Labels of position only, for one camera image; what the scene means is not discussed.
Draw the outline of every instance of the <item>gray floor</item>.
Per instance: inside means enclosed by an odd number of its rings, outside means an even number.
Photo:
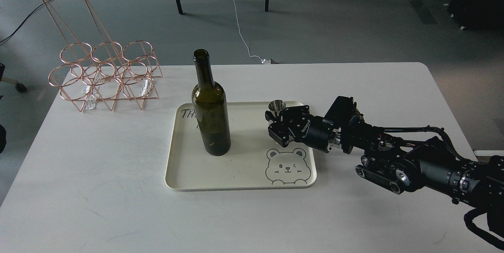
[[[92,42],[94,31],[86,23],[83,3],[61,2],[66,3],[58,12],[70,26],[75,25],[72,29],[79,39]],[[207,49],[213,64],[260,64],[248,57],[238,35],[233,0],[182,0],[184,15],[177,13],[174,0],[90,2],[115,41],[150,41],[162,65],[192,65],[197,48]],[[432,72],[470,146],[502,150],[503,31],[461,31],[447,13],[449,2],[270,0],[270,12],[265,13],[264,0],[236,0],[241,32],[252,54],[279,63],[422,62]],[[0,0],[0,39],[40,4],[41,0]],[[8,135],[0,155],[0,202],[56,96],[47,75],[60,65],[58,54],[64,47],[44,8],[0,46],[0,62],[7,66],[4,76],[28,88],[21,94],[0,83],[0,124]],[[77,130],[75,140],[79,140]]]

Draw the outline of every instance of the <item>small metal cup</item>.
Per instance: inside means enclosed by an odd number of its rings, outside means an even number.
[[[287,104],[283,100],[274,100],[268,104],[268,108],[277,118],[280,116],[280,111],[284,110],[286,106]]]

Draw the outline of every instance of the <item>black bag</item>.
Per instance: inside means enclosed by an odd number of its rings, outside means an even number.
[[[452,0],[448,7],[461,29],[502,28],[504,0]]]

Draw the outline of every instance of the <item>robotic arm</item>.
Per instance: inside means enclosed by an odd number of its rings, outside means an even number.
[[[371,126],[352,97],[337,97],[324,117],[311,115],[307,105],[285,107],[281,100],[272,101],[269,108],[268,133],[282,147],[302,142],[325,153],[333,148],[346,154],[353,147],[363,149],[361,165],[355,167],[360,177],[396,194],[429,187],[450,196],[455,204],[474,207],[464,216],[467,228],[504,250],[502,240],[473,223],[486,213],[489,230],[504,238],[504,157],[493,156],[489,163],[465,159],[437,127]],[[433,132],[441,139],[404,140],[389,134],[412,132]]]

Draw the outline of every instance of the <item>white cable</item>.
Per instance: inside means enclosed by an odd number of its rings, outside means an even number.
[[[236,9],[236,1],[235,0],[233,0],[233,4],[234,4],[234,14],[236,15],[236,25],[238,26],[238,34],[240,34],[241,40],[243,40],[243,43],[245,44],[245,46],[247,48],[248,57],[257,57],[261,60],[261,63],[264,63],[266,61],[266,59],[262,59],[257,55],[250,55],[250,48],[248,48],[247,43],[245,42],[245,40],[243,39],[243,36],[241,35],[240,23],[238,23],[238,10]]]

